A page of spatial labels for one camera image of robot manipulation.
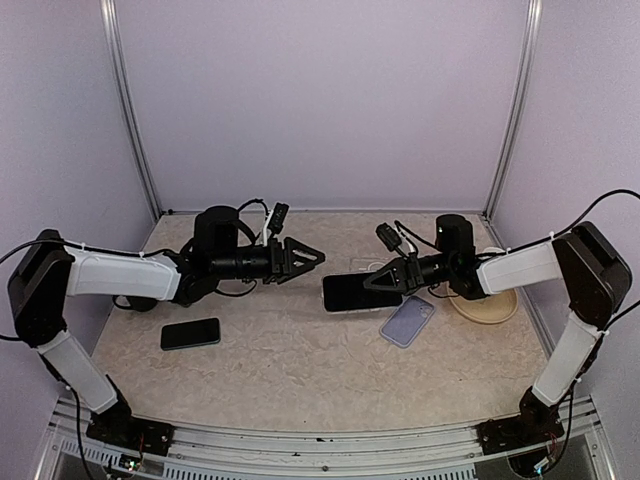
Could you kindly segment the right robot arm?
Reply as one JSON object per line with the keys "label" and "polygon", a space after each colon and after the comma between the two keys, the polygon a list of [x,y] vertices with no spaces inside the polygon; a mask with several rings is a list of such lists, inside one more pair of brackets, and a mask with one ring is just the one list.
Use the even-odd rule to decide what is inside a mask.
{"label": "right robot arm", "polygon": [[559,403],[580,377],[632,286],[632,272],[591,222],[510,251],[479,253],[472,224],[463,216],[436,219],[435,254],[402,254],[368,276],[363,286],[409,296],[446,283],[465,300],[476,301],[511,289],[561,280],[569,317],[554,352],[531,392],[538,402]]}

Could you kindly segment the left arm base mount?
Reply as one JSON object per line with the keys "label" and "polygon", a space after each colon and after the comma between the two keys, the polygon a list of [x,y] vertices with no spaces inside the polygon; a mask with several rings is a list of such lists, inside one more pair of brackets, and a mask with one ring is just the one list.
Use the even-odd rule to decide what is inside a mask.
{"label": "left arm base mount", "polygon": [[135,450],[140,454],[166,457],[175,426],[136,417],[115,383],[107,377],[116,393],[116,403],[103,413],[92,413],[86,430],[88,438],[105,444]]}

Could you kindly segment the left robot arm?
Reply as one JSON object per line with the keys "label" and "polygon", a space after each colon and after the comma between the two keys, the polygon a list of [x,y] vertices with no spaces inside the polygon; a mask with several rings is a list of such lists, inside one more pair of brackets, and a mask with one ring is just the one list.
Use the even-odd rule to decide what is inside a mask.
{"label": "left robot arm", "polygon": [[63,239],[54,229],[21,245],[25,255],[9,277],[7,290],[19,341],[37,351],[52,372],[74,390],[102,430],[121,445],[140,434],[137,418],[102,373],[63,317],[67,298],[124,297],[148,311],[159,302],[188,307],[215,293],[227,280],[283,284],[312,271],[325,255],[291,237],[278,239],[287,205],[267,210],[261,234],[231,206],[198,214],[192,237],[179,250],[109,250]]}

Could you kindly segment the clear case with ring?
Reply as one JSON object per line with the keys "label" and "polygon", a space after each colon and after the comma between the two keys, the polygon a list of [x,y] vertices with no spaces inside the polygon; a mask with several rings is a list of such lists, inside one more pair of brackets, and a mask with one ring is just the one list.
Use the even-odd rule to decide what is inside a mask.
{"label": "clear case with ring", "polygon": [[401,294],[372,290],[338,291],[323,293],[323,306],[328,313],[356,313],[399,306]]}

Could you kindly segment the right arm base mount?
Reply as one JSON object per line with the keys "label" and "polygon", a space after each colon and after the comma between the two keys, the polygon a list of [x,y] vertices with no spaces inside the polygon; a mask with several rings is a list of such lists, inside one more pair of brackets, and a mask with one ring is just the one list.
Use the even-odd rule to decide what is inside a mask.
{"label": "right arm base mount", "polygon": [[516,415],[489,419],[475,426],[484,455],[524,448],[564,435],[559,403],[547,406],[532,392],[525,391]]}

